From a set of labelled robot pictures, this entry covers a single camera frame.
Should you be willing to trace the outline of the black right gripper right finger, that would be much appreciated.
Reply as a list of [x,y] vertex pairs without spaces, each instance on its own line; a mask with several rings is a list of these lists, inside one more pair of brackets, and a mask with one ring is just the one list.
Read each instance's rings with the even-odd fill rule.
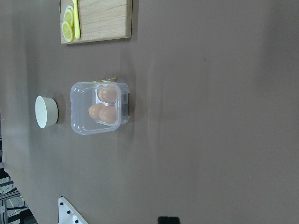
[[169,224],[180,224],[179,217],[169,217]]

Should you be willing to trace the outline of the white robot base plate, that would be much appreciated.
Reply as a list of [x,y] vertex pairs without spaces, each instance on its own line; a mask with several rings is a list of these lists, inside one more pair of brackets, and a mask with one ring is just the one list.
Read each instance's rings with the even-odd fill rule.
[[65,197],[58,199],[58,224],[88,224]]

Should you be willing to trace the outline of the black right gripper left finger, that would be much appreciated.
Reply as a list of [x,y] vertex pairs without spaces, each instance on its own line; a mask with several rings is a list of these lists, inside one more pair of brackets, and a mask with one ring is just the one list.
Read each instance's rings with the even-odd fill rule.
[[158,222],[158,224],[168,224],[169,217],[160,216],[160,217],[158,217],[157,222]]

